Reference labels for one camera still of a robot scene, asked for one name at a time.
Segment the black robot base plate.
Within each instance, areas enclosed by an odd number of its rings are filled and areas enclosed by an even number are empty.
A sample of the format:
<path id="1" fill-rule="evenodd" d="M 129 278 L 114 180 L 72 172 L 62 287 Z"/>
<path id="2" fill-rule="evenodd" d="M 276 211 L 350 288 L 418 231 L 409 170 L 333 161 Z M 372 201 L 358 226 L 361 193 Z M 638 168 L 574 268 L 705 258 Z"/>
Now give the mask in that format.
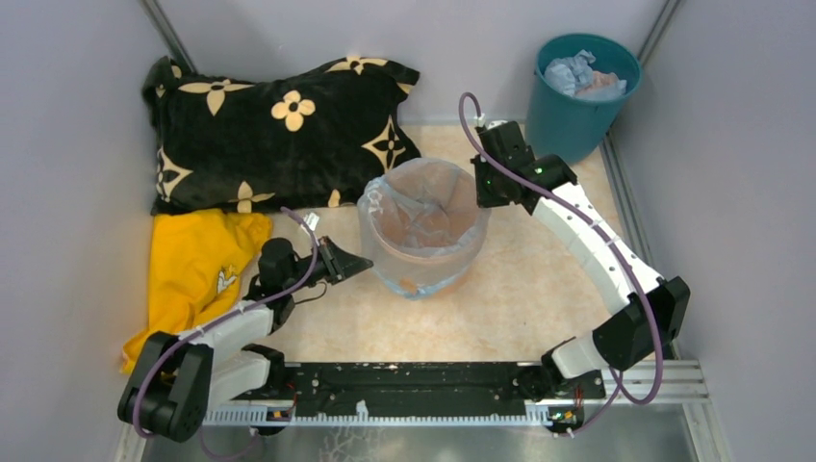
<path id="1" fill-rule="evenodd" d="M 600 372 L 553 385 L 538 363 L 291 363 L 274 372 L 273 384 L 233 401 L 281 401 L 302 418 L 361 409 L 375 418 L 480 418 L 520 417 L 543 399 L 576 404 L 606 396 Z"/>

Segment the teal plastic bin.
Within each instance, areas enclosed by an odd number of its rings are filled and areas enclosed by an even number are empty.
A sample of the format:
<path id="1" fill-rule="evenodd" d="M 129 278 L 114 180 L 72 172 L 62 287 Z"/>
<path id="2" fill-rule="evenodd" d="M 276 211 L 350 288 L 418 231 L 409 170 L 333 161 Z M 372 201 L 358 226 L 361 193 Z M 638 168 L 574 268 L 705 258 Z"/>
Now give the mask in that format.
<path id="1" fill-rule="evenodd" d="M 546 66 L 554 59 L 593 53 L 594 70 L 614 72 L 627 80 L 625 96 L 592 102 L 566 96 L 544 79 Z M 598 35 L 572 33 L 550 39 L 538 51 L 535 83 L 525 121 L 525 138 L 538 156 L 555 154 L 569 164 L 577 163 L 602 142 L 628 99 L 638 90 L 643 69 L 637 57 L 618 42 Z"/>

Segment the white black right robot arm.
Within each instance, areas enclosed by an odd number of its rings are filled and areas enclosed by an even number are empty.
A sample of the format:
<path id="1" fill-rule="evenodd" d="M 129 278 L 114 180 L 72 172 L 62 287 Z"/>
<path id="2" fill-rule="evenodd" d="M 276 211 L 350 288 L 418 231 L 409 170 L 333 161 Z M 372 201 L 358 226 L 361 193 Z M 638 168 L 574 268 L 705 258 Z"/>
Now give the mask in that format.
<path id="1" fill-rule="evenodd" d="M 565 397 L 586 372 L 626 371 L 667 347 L 688 306 L 686 282 L 665 278 L 631 251 L 591 204 L 573 170 L 556 155 L 536 157 L 518 123 L 492 122 L 475 132 L 486 153 L 472 158 L 478 205 L 523 206 L 570 251 L 610 314 L 591 333 L 544 354 L 546 391 Z"/>

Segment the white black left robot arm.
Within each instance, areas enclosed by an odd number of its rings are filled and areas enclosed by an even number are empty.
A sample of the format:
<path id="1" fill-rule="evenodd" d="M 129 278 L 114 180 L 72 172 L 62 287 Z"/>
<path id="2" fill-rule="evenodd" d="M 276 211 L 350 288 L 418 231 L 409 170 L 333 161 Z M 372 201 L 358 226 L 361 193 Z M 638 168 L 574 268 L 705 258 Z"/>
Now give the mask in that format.
<path id="1" fill-rule="evenodd" d="M 233 398 L 254 391 L 265 398 L 281 396 L 289 384 L 284 356 L 258 340 L 288 320 L 296 291 L 336 285 L 373 266 L 327 236 L 314 242 L 307 257 L 299 256 L 287 239 L 267 241 L 243 300 L 192 329 L 148 337 L 119 400 L 119 420 L 141 436 L 182 443 L 209 411 Z"/>

